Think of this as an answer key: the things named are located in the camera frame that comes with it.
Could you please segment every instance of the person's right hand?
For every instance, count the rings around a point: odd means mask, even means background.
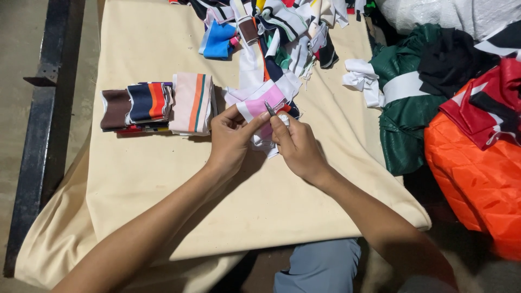
[[[280,112],[290,120],[289,129],[278,116],[270,119],[273,129],[272,140],[278,144],[279,153],[289,169],[297,176],[316,184],[318,178],[327,172],[328,163],[318,149],[318,144],[307,123],[301,123],[286,112]]]

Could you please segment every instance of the person's left hand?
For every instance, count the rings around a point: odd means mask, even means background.
[[[248,123],[236,105],[214,117],[212,152],[206,165],[221,172],[223,180],[233,177],[241,168],[250,138],[269,118],[269,113],[264,112]]]

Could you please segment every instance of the hand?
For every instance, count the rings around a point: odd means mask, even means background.
[[[269,113],[264,112],[248,123],[236,105],[214,117],[212,152],[206,165],[220,172],[223,180],[233,177],[241,168],[253,133],[268,122],[269,118]]]
[[[290,119],[289,129],[278,116],[270,119],[273,128],[272,140],[278,144],[279,153],[289,169],[297,176],[316,185],[320,175],[327,172],[329,164],[318,149],[317,141],[307,123],[295,120],[286,112]]]

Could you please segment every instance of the stack of fabric swatches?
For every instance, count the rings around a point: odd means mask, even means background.
[[[126,89],[101,91],[104,132],[172,131],[207,136],[218,115],[211,75],[179,72],[172,82],[139,82]]]

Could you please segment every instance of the forearm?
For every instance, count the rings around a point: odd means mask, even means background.
[[[398,213],[332,167],[315,185],[338,202],[369,245],[404,277],[434,276],[455,286],[452,268],[438,248]]]
[[[185,184],[103,239],[53,292],[108,292],[149,264],[188,218],[222,184],[204,167]]]

